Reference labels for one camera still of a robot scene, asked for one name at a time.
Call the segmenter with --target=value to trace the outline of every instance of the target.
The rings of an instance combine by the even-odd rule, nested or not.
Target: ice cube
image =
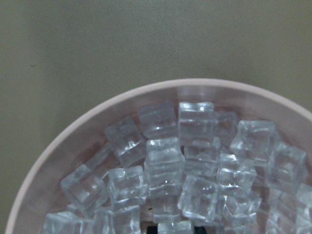
[[[266,231],[268,234],[296,234],[296,226],[277,209],[272,208],[269,212]]]
[[[190,219],[213,223],[217,214],[219,187],[209,180],[188,175],[178,201],[182,214]]]
[[[230,149],[253,159],[256,166],[267,167],[269,158],[279,143],[275,123],[264,120],[241,120]]]
[[[178,195],[182,188],[185,159],[176,137],[149,140],[144,171],[149,184],[149,197]]]
[[[226,227],[224,234],[250,234],[252,230],[249,226]]]
[[[74,204],[69,204],[66,206],[66,211],[69,211],[73,213],[74,215],[80,217],[80,218],[85,218],[83,213],[75,206]]]
[[[206,220],[203,218],[188,218],[195,226],[205,226],[209,227],[210,232],[215,231],[215,233],[223,234],[222,230],[224,228],[223,219],[222,219],[222,212],[224,207],[225,197],[224,195],[219,195],[215,209],[214,209],[214,219],[213,220]]]
[[[211,102],[180,102],[178,134],[181,145],[194,140],[212,140],[217,120]]]
[[[108,198],[104,182],[84,164],[65,177],[60,185],[66,197],[86,217],[91,217]]]
[[[214,129],[214,135],[221,139],[222,145],[229,147],[236,135],[238,116],[235,112],[215,112],[218,124]]]
[[[93,222],[94,234],[141,234],[140,207],[128,206],[116,211],[100,208]]]
[[[138,109],[141,130],[148,139],[177,137],[174,106],[170,100]]]
[[[193,234],[194,229],[190,221],[166,222],[158,224],[158,234]]]
[[[215,137],[212,142],[194,141],[184,147],[184,174],[215,177],[219,167],[220,139]]]
[[[177,207],[179,196],[161,196],[152,200],[153,222],[177,222],[181,220],[180,210]]]
[[[268,198],[268,203],[270,206],[276,207],[277,201],[279,200],[282,193],[283,192],[278,189],[270,188],[270,194]]]
[[[261,204],[261,198],[253,191],[245,196],[225,196],[223,217],[232,226],[248,225],[254,222],[256,212]]]
[[[92,220],[80,218],[69,211],[48,213],[43,225],[43,234],[90,234]]]
[[[296,220],[296,234],[312,234],[312,223],[298,215]]]
[[[104,131],[124,168],[139,164],[145,158],[145,138],[130,116],[106,127]]]
[[[108,171],[113,168],[121,167],[110,143],[102,146],[85,165],[105,183],[108,183]]]
[[[227,190],[233,193],[236,187],[245,191],[250,190],[255,177],[254,162],[250,159],[239,159],[234,154],[220,155],[216,178],[225,193]]]
[[[306,152],[296,147],[280,143],[270,157],[268,180],[270,186],[295,194],[307,174]]]
[[[301,183],[296,194],[296,198],[299,202],[297,212],[304,219],[312,222],[312,187]]]
[[[148,184],[142,166],[111,169],[108,177],[108,188],[114,209],[145,203]]]
[[[275,201],[275,203],[272,201],[273,199],[269,198],[271,207],[274,207],[291,222],[296,222],[297,209],[299,208],[300,203],[295,196],[281,192],[278,196],[278,200]]]

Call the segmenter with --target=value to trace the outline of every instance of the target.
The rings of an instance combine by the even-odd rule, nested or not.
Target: dark object
[[[157,226],[150,226],[146,231],[146,234],[157,234]]]
[[[204,227],[195,227],[194,234],[207,234]]]
[[[157,234],[157,226],[148,227],[146,234]],[[195,227],[194,234],[207,234],[207,232],[204,227]]]

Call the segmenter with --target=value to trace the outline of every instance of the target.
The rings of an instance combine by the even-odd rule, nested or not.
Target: bowl
[[[84,163],[106,141],[103,129],[148,104],[171,99],[211,101],[216,110],[233,110],[244,119],[277,124],[282,139],[307,152],[312,178],[312,113],[296,103],[251,85],[219,79],[177,79],[142,86],[113,97],[69,125],[40,155],[25,178],[11,210],[5,234],[40,234],[47,212],[68,204],[60,180]]]

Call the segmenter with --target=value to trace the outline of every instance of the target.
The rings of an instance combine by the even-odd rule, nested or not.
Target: gray background
[[[221,78],[308,110],[312,1],[65,0],[0,3],[0,233],[44,148],[126,90]]]

